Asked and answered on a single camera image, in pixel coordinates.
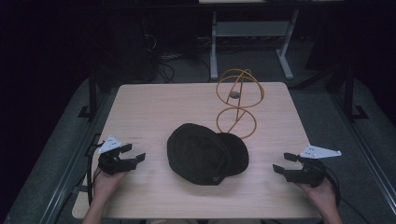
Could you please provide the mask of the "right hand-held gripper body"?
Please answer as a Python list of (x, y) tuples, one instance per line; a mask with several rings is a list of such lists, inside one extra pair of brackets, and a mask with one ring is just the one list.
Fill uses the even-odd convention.
[(303, 168), (293, 170), (291, 175), (284, 175), (288, 182), (309, 184), (312, 188), (319, 186), (325, 178), (326, 167), (321, 159), (340, 157), (340, 150), (331, 150), (324, 147), (308, 145), (301, 153), (295, 154), (301, 158), (299, 162)]

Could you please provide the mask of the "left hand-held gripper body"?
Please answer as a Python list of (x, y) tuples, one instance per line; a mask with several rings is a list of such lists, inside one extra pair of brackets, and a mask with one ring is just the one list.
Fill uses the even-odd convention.
[(110, 135), (99, 147), (98, 167), (109, 175), (134, 170), (137, 164), (129, 164), (120, 158), (120, 147), (124, 144)]

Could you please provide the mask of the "black cap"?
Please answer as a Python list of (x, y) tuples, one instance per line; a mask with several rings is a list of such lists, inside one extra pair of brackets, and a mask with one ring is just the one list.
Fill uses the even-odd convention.
[(249, 165), (248, 149), (232, 133), (215, 133), (205, 126), (185, 123), (167, 140), (171, 169), (195, 185), (217, 186), (224, 178), (243, 173)]

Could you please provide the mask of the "orange wire hat stand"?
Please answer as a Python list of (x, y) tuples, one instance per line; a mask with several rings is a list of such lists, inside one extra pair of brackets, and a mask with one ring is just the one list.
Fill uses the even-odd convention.
[(225, 71), (216, 85), (216, 95), (225, 104), (216, 117), (218, 130), (242, 139), (253, 135), (258, 121), (251, 110), (264, 100), (265, 91), (251, 71), (238, 68)]

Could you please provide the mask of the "person's left hand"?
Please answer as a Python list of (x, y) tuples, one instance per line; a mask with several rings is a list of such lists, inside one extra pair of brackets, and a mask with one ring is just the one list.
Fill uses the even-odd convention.
[(94, 172), (92, 204), (105, 205), (125, 176), (127, 176), (127, 173), (109, 175), (104, 173), (102, 169), (97, 168)]

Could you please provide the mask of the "person's right hand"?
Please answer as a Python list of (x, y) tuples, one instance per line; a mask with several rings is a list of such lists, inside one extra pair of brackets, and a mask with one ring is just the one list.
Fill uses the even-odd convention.
[(335, 193), (327, 178), (315, 188), (308, 184), (297, 184), (297, 187), (307, 194), (308, 199), (318, 209), (322, 217), (335, 217), (338, 213)]

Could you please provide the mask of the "aluminium rail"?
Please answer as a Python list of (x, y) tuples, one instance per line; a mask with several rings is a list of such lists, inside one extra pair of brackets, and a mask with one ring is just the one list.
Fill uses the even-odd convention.
[(394, 216), (396, 216), (396, 188), (394, 188), (386, 174), (384, 173), (382, 167), (380, 166), (378, 160), (376, 159), (372, 149), (369, 147), (367, 141), (363, 138), (363, 135), (359, 128), (356, 126), (356, 122), (350, 119), (343, 108), (343, 102), (339, 96), (332, 94), (332, 102), (335, 104), (337, 111), (339, 112), (343, 122), (347, 126), (348, 130), (353, 136), (353, 139), (359, 146), (359, 149), (368, 164), (369, 170), (372, 173), (372, 177), (375, 183), (378, 185), (380, 191), (383, 194), (389, 208), (391, 209)]
[(77, 92), (66, 107), (40, 157), (42, 189), (51, 189), (51, 192), (38, 224), (57, 224), (62, 215), (73, 218), (64, 209), (71, 211), (73, 207), (87, 172), (85, 154), (99, 138), (116, 93), (116, 90), (98, 93), (98, 112), (93, 119), (79, 116), (89, 101), (85, 91)]

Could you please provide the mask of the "black metal post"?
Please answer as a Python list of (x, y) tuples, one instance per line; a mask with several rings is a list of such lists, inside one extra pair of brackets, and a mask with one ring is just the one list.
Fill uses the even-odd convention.
[(89, 104), (83, 106), (79, 113), (79, 118), (87, 118), (88, 120), (93, 120), (97, 112), (97, 96), (96, 96), (96, 81), (95, 81), (95, 71), (91, 70), (88, 78), (89, 84)]
[(356, 119), (368, 119), (367, 114), (360, 105), (353, 105), (354, 94), (354, 69), (349, 66), (346, 70), (344, 112), (350, 122)]

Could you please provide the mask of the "white metal desk frame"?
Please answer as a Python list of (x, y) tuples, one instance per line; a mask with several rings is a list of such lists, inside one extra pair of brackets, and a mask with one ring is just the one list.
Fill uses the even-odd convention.
[(218, 13), (212, 13), (210, 78), (218, 79), (217, 38), (218, 37), (284, 37), (283, 46), (276, 51), (286, 79), (293, 79), (286, 53), (299, 15), (294, 10), (287, 21), (219, 21)]

